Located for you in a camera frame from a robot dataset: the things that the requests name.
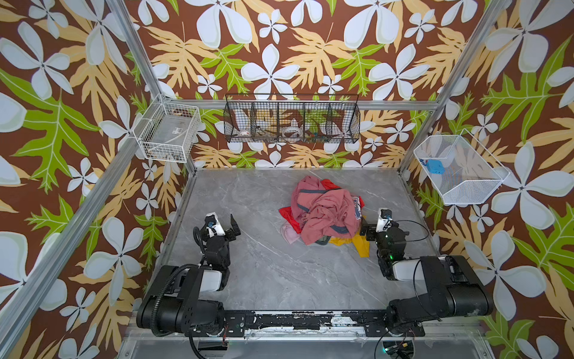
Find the green cloth with grey trim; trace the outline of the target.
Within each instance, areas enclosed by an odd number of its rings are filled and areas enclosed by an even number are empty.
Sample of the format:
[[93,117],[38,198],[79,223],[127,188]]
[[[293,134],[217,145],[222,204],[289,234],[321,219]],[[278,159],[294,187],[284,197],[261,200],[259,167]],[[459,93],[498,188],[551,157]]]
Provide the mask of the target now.
[[330,242],[330,240],[331,240],[331,237],[330,237],[330,236],[323,236],[323,237],[321,237],[319,240],[317,240],[317,241],[315,242],[315,244],[316,244],[316,245],[325,246],[325,245],[327,245],[327,244]]

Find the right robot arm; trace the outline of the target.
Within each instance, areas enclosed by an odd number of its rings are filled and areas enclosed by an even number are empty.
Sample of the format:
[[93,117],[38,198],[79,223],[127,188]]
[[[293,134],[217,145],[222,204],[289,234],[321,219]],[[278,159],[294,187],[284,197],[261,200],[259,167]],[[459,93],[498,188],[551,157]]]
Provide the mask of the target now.
[[387,280],[413,285],[413,297],[392,300],[388,304],[387,327],[399,328],[451,317],[482,317],[493,312],[493,296],[465,257],[406,259],[408,232],[394,221],[381,229],[373,224],[363,224],[360,235],[376,244],[378,265]]

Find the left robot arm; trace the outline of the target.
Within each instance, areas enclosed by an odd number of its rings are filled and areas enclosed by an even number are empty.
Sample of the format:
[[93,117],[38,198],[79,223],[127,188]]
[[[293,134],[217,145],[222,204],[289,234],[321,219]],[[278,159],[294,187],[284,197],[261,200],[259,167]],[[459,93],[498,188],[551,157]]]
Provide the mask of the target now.
[[216,213],[206,215],[203,227],[193,229],[200,262],[159,269],[137,311],[137,327],[149,329],[157,337],[194,332],[220,335],[225,326],[224,305],[202,300],[200,294],[225,288],[230,277],[230,242],[240,235],[233,217],[230,228],[225,229]]

